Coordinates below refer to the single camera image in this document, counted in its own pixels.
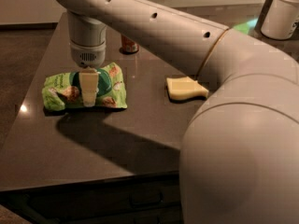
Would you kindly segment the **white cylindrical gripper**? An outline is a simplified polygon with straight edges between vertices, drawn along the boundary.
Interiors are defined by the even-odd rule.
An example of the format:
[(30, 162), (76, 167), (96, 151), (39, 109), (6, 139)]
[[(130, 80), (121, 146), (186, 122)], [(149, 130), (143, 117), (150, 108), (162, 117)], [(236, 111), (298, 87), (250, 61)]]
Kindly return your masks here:
[(78, 73), (83, 104), (95, 106), (99, 74), (94, 69), (106, 58), (107, 26), (86, 16), (67, 12), (71, 57), (82, 68)]

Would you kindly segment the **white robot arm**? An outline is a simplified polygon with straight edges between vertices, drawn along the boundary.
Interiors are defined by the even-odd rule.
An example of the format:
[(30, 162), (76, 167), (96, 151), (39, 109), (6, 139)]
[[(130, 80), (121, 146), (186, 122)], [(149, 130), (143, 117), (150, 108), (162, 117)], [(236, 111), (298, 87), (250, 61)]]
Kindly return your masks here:
[(147, 0), (57, 0), (212, 89), (180, 148), (185, 224), (299, 224), (298, 63)]

